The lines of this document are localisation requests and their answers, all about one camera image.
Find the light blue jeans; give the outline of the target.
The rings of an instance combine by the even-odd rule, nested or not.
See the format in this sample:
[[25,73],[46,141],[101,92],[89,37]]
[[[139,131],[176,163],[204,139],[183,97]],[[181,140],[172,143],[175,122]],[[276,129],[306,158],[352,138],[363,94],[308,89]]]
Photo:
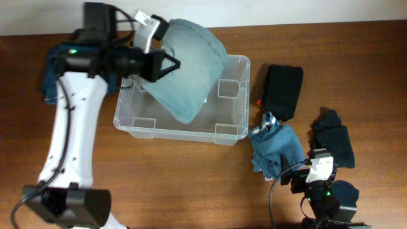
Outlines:
[[211,31],[185,19],[169,22],[162,49],[180,67],[154,83],[142,78],[141,85],[177,121],[190,123],[226,68],[228,54]]

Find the blue denim shirt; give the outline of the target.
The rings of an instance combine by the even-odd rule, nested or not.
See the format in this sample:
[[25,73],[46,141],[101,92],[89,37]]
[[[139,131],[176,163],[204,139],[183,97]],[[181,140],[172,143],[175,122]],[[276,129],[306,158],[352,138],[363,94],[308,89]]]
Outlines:
[[281,157],[290,166],[305,159],[302,145],[288,124],[281,124],[271,112],[263,115],[261,125],[248,132],[253,152],[253,170],[261,172],[265,181],[275,179],[282,172]]

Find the dark navy garment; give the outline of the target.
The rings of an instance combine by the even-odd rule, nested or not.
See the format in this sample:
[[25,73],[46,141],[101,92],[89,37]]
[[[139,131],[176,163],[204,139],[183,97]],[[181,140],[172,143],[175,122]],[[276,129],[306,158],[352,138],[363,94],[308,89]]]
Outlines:
[[334,109],[325,109],[312,124],[312,149],[326,148],[339,167],[354,169],[355,156],[348,128]]

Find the dark blue jeans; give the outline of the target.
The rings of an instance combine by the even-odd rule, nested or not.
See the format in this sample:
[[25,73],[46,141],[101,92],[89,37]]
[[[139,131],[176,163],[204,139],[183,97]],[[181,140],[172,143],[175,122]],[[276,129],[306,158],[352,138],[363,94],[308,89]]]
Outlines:
[[[49,105],[57,104],[57,87],[56,87],[56,73],[53,57],[58,54],[58,48],[48,50],[46,56],[44,78],[41,85],[41,93],[45,95],[45,103]],[[110,74],[107,78],[107,93],[106,95],[114,94],[117,89],[117,79],[115,74]]]

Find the clear plastic storage bin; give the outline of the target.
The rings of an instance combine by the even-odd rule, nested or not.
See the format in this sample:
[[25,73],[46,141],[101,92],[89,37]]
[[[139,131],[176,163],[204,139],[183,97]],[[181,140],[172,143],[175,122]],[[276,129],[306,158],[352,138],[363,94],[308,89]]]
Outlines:
[[113,124],[135,138],[234,145],[248,132],[250,67],[246,56],[230,55],[227,68],[189,124],[178,122],[145,91],[140,77],[125,79]]

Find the black garment with orange tips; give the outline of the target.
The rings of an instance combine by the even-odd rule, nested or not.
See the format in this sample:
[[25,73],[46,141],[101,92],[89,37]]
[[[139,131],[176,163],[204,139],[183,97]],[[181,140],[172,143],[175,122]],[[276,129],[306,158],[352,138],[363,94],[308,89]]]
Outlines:
[[279,121],[293,119],[302,83],[302,67],[269,65],[257,104],[265,112],[271,112]]

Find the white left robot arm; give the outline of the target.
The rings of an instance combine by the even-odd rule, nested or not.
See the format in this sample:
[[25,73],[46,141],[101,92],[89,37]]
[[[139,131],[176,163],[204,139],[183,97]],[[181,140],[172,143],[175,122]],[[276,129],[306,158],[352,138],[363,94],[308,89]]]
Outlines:
[[50,57],[57,87],[52,142],[38,183],[24,187],[20,204],[62,228],[121,227],[111,213],[110,192],[93,188],[93,146],[108,78],[139,75],[155,82],[180,67],[172,59],[163,68],[168,55],[151,48],[152,40],[164,37],[168,22],[138,11],[125,21],[140,27],[118,38],[118,12],[110,4],[85,3],[82,28]]

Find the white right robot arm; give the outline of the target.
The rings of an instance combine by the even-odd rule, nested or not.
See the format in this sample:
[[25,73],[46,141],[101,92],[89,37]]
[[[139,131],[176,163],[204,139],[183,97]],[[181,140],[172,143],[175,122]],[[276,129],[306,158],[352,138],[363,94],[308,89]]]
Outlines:
[[291,193],[303,194],[314,217],[305,216],[302,228],[371,228],[364,223],[353,223],[357,213],[359,190],[347,181],[336,180],[338,165],[326,149],[315,149],[312,157],[297,165],[290,165],[281,156],[280,184],[291,185]]

